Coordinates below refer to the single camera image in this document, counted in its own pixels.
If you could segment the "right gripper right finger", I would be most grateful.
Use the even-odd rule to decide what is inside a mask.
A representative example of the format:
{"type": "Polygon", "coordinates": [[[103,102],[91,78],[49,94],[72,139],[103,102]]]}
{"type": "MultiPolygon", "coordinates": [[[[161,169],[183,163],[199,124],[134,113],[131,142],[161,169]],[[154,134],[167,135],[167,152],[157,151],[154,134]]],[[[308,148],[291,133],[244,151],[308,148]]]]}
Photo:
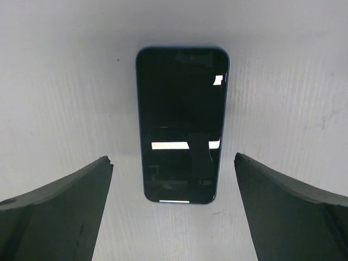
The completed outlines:
{"type": "Polygon", "coordinates": [[[347,260],[347,197],[237,153],[237,182],[258,260],[347,260]]]}

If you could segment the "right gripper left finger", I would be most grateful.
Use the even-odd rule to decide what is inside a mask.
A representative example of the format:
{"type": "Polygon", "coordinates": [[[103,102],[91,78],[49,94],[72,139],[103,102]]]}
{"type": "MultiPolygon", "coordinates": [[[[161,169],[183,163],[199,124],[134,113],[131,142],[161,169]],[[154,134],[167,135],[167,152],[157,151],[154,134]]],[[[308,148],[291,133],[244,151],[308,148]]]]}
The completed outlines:
{"type": "Polygon", "coordinates": [[[92,260],[112,174],[103,156],[1,201],[1,260],[92,260]]]}

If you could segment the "blue edged black phone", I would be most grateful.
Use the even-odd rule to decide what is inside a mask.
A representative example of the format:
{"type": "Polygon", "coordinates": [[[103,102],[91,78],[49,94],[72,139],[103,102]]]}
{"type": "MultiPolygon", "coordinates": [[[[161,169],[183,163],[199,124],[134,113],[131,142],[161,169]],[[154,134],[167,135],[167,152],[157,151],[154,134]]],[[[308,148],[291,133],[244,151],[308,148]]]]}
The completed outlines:
{"type": "Polygon", "coordinates": [[[148,46],[135,60],[144,194],[209,204],[217,193],[229,57],[215,46],[148,46]]]}

